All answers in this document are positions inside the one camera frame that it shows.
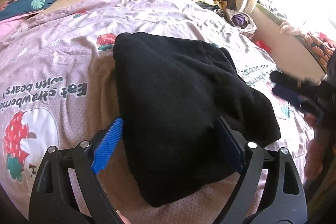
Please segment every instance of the metal rivet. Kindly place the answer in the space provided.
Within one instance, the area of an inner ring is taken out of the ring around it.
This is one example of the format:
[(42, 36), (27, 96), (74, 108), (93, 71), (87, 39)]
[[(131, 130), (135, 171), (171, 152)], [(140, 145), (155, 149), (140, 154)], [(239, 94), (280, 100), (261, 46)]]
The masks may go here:
[(252, 149), (257, 148), (257, 144), (254, 143), (254, 142), (248, 142), (248, 143), (247, 143), (247, 146), (248, 146), (249, 148), (252, 148)]
[(283, 152), (284, 154), (288, 154), (288, 153), (289, 153), (288, 149), (285, 148), (285, 147), (281, 147), (280, 150), (281, 150), (281, 152)]
[(49, 153), (53, 153), (53, 152), (55, 152), (55, 150), (56, 150), (56, 147), (55, 146), (50, 146), (50, 147), (48, 147), (48, 152)]
[(88, 141), (82, 141), (80, 145), (81, 148), (87, 148), (90, 145), (90, 143)]

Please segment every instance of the red plastic bag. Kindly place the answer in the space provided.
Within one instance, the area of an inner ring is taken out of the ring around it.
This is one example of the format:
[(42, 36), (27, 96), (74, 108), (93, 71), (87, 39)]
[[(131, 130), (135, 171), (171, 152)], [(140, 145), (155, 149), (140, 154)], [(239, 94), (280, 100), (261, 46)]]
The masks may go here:
[(256, 42), (254, 42), (254, 44), (256, 44), (259, 48), (262, 48), (269, 54), (271, 48), (266, 46), (262, 40), (257, 40)]

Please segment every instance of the second gripper's blue pad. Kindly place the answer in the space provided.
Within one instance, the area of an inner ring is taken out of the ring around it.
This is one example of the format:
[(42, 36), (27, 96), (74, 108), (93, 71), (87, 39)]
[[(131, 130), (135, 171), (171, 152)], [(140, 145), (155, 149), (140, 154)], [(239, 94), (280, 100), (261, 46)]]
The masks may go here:
[(121, 139), (123, 123), (122, 118), (117, 118), (94, 151), (93, 163), (91, 165), (94, 174), (98, 174), (100, 170), (106, 168), (117, 143)]

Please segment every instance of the bed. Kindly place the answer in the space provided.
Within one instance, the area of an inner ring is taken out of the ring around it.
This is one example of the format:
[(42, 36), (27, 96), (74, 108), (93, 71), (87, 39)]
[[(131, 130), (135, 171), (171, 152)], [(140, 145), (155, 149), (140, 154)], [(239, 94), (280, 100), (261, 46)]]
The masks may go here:
[[(0, 183), (27, 218), (36, 170), (46, 149), (71, 148), (106, 128), (119, 114), (113, 76), (113, 44), (122, 32), (203, 40), (225, 47), (246, 84), (271, 101), (281, 139), (270, 150), (289, 149), (303, 168), (313, 130), (303, 116), (272, 95), (269, 73), (275, 62), (215, 13), (190, 0), (57, 0), (28, 18), (0, 43)], [(249, 213), (256, 211), (267, 171), (261, 175)], [(74, 172), (74, 193), (89, 215)], [(237, 173), (159, 208), (141, 197), (122, 141), (99, 174), (114, 208), (132, 224), (212, 223), (228, 200)]]

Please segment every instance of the leaf print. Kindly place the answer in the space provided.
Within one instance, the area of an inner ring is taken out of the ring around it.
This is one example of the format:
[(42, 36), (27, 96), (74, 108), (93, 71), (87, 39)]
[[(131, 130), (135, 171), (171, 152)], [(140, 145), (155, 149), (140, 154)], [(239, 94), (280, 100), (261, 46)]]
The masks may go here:
[(45, 0), (33, 0), (31, 2), (31, 6), (34, 8), (34, 9), (41, 9), (44, 5), (44, 2)]

